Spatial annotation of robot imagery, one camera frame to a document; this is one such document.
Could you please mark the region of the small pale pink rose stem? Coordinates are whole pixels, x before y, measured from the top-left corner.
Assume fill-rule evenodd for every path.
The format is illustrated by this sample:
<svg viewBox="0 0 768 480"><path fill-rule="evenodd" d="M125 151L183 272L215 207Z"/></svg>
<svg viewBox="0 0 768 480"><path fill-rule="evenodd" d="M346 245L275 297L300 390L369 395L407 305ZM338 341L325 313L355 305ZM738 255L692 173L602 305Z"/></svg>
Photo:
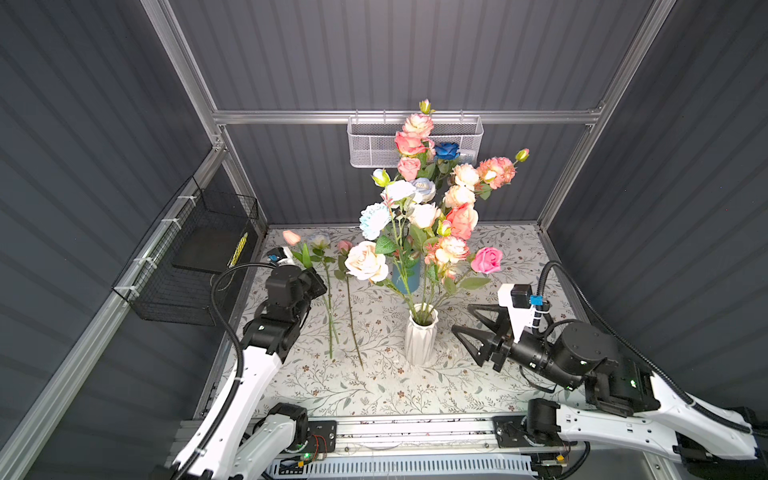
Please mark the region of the small pale pink rose stem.
<svg viewBox="0 0 768 480"><path fill-rule="evenodd" d="M414 157L401 157L397 170L405 181L412 182L418 177L421 170L421 161Z"/></svg>

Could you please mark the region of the cream rose stem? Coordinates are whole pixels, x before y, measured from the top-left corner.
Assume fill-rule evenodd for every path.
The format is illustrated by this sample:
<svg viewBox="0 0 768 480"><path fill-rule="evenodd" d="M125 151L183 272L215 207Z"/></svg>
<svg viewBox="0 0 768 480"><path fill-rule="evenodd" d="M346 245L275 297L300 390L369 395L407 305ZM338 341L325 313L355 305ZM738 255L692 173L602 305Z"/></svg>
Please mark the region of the cream rose stem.
<svg viewBox="0 0 768 480"><path fill-rule="evenodd" d="M404 255L398 252L397 245L392 240L381 236L376 241L360 242L349 250L344 265L349 275L398 294L408 309L414 311L412 291L407 286L408 274ZM395 285L390 274L391 265L399 275L402 289Z"/></svg>

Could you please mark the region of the peach rose flower stem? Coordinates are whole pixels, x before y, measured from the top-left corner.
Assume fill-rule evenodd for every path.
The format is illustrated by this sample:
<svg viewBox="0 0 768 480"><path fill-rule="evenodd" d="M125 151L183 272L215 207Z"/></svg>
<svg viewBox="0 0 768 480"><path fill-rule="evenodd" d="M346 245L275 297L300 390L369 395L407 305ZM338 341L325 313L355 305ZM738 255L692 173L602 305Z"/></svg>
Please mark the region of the peach rose flower stem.
<svg viewBox="0 0 768 480"><path fill-rule="evenodd" d="M487 200L491 194L508 185L516 176L517 165L530 158L530 150L522 149L510 159L508 157L493 157L481 162L476 168L479 182L475 185L475 193Z"/></svg>

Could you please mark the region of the white peony flower stem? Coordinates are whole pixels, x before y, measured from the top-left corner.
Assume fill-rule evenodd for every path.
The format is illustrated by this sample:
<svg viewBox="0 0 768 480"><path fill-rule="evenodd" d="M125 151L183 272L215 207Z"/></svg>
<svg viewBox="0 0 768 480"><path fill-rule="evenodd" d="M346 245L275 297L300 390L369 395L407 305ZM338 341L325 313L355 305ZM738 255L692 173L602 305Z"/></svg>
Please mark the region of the white peony flower stem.
<svg viewBox="0 0 768 480"><path fill-rule="evenodd" d="M453 184L443 197L446 208L458 208L476 203L475 187L480 183L480 176L471 164L457 165L453 169Z"/></svg>

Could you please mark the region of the white blue flower spray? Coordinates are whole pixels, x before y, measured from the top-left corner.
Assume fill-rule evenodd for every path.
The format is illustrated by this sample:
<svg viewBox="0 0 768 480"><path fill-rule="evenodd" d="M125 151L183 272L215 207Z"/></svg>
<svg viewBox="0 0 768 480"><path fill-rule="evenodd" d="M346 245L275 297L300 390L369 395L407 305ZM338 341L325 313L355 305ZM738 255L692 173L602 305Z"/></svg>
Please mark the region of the white blue flower spray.
<svg viewBox="0 0 768 480"><path fill-rule="evenodd" d="M405 257L406 216L409 207L415 204L414 187L405 180L392 178L384 169L374 170L372 180L381 189L381 200L360 212L363 241L376 241L384 236L392 240Z"/></svg>

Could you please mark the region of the small pink tulip bud stem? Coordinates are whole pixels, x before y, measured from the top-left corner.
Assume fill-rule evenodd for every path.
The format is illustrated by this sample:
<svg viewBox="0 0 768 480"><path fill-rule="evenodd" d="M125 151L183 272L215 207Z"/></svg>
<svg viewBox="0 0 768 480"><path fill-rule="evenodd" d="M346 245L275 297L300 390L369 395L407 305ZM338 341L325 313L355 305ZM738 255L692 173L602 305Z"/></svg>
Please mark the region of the small pink tulip bud stem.
<svg viewBox="0 0 768 480"><path fill-rule="evenodd" d="M299 234L291 230L284 230L282 236L284 240L282 251L286 256L286 261L305 269L312 268L313 260L309 244Z"/></svg>

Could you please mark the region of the large pink rose stem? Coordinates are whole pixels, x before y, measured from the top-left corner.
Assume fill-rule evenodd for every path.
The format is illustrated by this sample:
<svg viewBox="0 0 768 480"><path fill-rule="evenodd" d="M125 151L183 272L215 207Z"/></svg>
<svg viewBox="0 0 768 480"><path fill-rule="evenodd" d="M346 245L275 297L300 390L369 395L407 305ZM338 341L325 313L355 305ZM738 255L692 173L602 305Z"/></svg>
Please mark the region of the large pink rose stem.
<svg viewBox="0 0 768 480"><path fill-rule="evenodd" d="M418 158L422 164L427 159L428 148L424 145L422 139L418 136L398 132L395 135L395 145L401 157Z"/></svg>

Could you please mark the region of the white ribbed ceramic vase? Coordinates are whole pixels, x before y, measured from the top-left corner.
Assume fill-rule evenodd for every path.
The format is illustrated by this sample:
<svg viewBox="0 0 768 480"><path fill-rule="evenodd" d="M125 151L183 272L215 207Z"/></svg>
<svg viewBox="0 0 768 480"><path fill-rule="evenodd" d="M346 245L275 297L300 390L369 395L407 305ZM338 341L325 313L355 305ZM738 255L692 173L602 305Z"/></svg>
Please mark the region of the white ribbed ceramic vase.
<svg viewBox="0 0 768 480"><path fill-rule="evenodd" d="M406 360L415 366L423 366L430 360L437 337L438 311L431 304L417 304L409 312L404 335Z"/></svg>

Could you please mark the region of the pink carnation flower stem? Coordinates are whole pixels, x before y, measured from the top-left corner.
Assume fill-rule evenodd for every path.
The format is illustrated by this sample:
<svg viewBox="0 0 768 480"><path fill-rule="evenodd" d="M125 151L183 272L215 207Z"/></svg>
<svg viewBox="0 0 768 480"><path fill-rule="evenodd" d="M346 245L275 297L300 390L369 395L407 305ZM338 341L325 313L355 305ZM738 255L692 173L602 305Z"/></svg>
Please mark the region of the pink carnation flower stem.
<svg viewBox="0 0 768 480"><path fill-rule="evenodd" d="M424 145L428 148L429 154L434 150L434 142L430 138L430 135L434 130L434 121L432 119L433 113L434 109L429 99L420 101L419 111L409 115L399 131L420 137Z"/></svg>

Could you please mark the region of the peach peony flower stem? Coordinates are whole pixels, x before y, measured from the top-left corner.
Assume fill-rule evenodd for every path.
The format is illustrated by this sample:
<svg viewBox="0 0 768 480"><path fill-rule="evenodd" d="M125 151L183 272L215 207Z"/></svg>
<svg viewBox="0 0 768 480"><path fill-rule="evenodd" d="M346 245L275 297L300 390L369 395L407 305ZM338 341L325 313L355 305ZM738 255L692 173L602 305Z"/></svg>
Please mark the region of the peach peony flower stem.
<svg viewBox="0 0 768 480"><path fill-rule="evenodd" d="M460 282L467 275L469 257L467 241L452 234L452 224L439 218L425 246L426 293L424 300L431 313L450 296L457 293Z"/></svg>

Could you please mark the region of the pale white pink rose stem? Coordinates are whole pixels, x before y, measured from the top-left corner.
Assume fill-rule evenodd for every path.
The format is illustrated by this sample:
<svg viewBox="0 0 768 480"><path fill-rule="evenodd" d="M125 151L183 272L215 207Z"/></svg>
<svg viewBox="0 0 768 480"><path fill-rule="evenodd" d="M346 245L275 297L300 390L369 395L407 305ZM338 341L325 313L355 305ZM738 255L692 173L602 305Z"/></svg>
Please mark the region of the pale white pink rose stem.
<svg viewBox="0 0 768 480"><path fill-rule="evenodd" d="M417 292L413 293L414 308L417 304L426 303L426 267L424 246L431 231L435 228L436 221L441 218L442 212L434 203L413 204L407 211L407 234L405 235L405 262L420 259L421 283Z"/></svg>

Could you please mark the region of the pink coral rose stem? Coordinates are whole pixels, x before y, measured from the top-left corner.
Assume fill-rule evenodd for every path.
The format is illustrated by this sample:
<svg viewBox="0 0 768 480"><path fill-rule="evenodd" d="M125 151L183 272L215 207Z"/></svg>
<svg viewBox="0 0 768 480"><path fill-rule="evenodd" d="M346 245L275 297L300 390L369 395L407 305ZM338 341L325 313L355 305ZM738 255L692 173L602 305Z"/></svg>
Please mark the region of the pink coral rose stem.
<svg viewBox="0 0 768 480"><path fill-rule="evenodd" d="M450 223L451 235L467 241L477 226L479 216L472 204L465 203L453 208L446 215L446 220Z"/></svg>

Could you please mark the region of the magenta pink rose stem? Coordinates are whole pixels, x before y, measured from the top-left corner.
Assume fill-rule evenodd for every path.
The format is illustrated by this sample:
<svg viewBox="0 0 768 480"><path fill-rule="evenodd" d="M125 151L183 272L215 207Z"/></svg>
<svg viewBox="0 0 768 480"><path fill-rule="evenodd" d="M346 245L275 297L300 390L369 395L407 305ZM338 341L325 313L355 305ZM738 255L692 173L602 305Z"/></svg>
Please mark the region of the magenta pink rose stem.
<svg viewBox="0 0 768 480"><path fill-rule="evenodd" d="M491 275L502 270L502 260L503 252L494 247L469 252L464 258L449 256L447 250L439 249L437 278L441 294L437 304L442 305L459 292L478 290L489 284Z"/></svg>

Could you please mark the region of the blue artificial rose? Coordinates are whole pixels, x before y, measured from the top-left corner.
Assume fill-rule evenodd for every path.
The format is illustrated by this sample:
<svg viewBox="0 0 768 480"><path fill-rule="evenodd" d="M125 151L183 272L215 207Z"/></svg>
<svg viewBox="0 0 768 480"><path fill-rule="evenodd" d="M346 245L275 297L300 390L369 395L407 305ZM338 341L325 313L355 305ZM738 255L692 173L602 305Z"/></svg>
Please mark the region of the blue artificial rose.
<svg viewBox="0 0 768 480"><path fill-rule="evenodd" d="M435 145L434 160L437 165L437 176L447 176L459 161L459 145L454 142L443 142Z"/></svg>

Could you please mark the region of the blue ceramic vase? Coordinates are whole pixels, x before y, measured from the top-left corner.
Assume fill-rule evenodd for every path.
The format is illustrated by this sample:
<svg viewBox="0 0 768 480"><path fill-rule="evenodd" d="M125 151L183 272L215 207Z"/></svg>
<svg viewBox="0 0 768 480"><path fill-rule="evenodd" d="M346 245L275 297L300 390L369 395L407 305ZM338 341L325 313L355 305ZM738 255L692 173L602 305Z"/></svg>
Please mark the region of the blue ceramic vase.
<svg viewBox="0 0 768 480"><path fill-rule="evenodd" d="M418 291L421 283L421 265L420 259L409 260L401 268L393 265L392 283L399 293L406 295Z"/></svg>

